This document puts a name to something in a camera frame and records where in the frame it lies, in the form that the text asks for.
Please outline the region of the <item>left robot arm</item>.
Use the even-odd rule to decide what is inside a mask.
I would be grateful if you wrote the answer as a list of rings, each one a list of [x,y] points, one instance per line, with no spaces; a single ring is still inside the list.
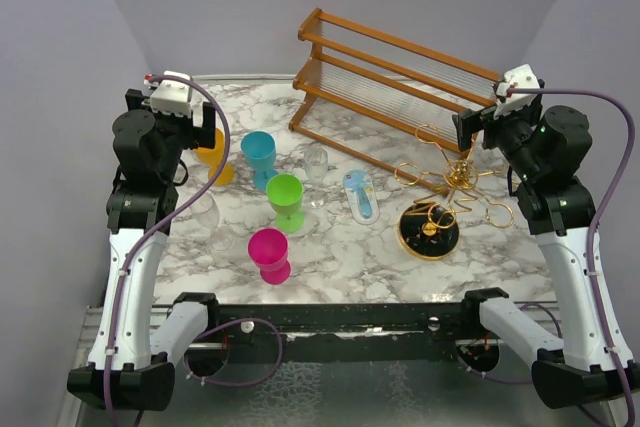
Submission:
[[[203,122],[153,110],[130,89],[112,125],[119,161],[106,205],[110,269],[103,314],[87,363],[71,370],[67,390],[97,409],[162,411],[170,403],[178,359],[194,337],[220,332],[212,294],[183,294],[160,328],[151,328],[153,291],[178,203],[174,176],[187,149],[216,144],[214,102]]]

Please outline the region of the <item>blue plastic wine glass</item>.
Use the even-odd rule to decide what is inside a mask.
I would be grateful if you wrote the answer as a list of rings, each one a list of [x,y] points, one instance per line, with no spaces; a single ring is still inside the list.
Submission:
[[[260,191],[265,191],[269,180],[278,174],[274,169],[276,160],[274,138],[264,131],[250,132],[241,141],[241,151],[254,171],[254,186]]]

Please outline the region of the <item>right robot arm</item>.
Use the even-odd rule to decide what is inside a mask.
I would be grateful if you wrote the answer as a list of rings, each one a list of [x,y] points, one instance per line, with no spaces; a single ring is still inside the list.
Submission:
[[[639,365],[615,319],[599,256],[589,234],[593,198],[576,172],[592,145],[587,117],[567,106],[529,106],[497,117],[492,108],[453,117],[458,146],[475,133],[497,148],[517,174],[518,207],[551,274],[563,335],[557,338],[519,310],[500,288],[466,292],[461,330],[497,335],[530,368],[533,386],[551,409],[608,401],[639,388]]]

